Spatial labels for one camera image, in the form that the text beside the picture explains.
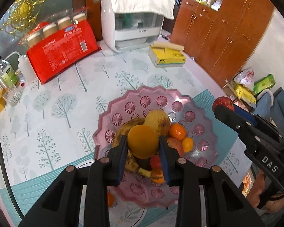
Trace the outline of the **person right hand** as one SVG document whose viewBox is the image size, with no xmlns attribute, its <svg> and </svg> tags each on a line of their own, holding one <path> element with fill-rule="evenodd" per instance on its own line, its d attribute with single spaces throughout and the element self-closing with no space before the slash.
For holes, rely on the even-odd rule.
<svg viewBox="0 0 284 227">
<path fill-rule="evenodd" d="M 266 175 L 262 170 L 259 170 L 256 180 L 249 193 L 247 194 L 247 200 L 253 208 L 257 208 L 260 205 L 261 198 L 264 192 L 268 189 L 265 186 Z M 268 200 L 260 209 L 264 209 L 264 213 L 276 213 L 284 207 L 284 193 L 276 193 L 268 197 Z"/>
</svg>

